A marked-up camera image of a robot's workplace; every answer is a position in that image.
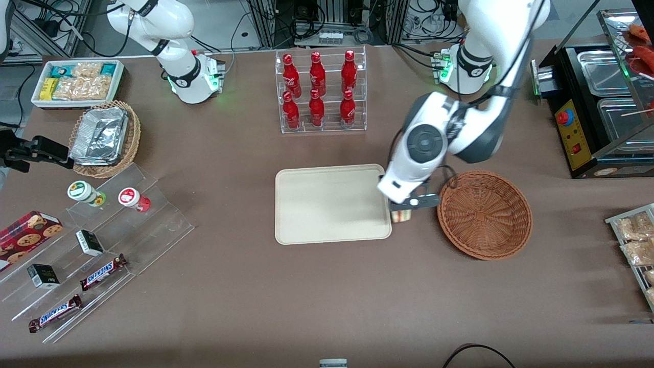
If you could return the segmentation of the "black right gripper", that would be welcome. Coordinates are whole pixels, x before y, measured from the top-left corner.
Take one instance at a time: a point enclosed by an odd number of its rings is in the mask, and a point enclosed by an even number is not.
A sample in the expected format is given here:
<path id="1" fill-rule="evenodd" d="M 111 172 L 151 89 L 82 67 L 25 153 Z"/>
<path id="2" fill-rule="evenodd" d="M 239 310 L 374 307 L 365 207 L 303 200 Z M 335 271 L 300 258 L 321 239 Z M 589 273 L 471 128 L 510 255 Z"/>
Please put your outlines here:
<path id="1" fill-rule="evenodd" d="M 68 170 L 72 170 L 75 165 L 75 161 L 68 156 L 68 147 L 41 135 L 31 140 L 31 146 L 2 145 L 1 147 L 1 168 L 28 173 L 30 163 L 26 158 L 32 158 L 35 162 L 51 163 Z"/>

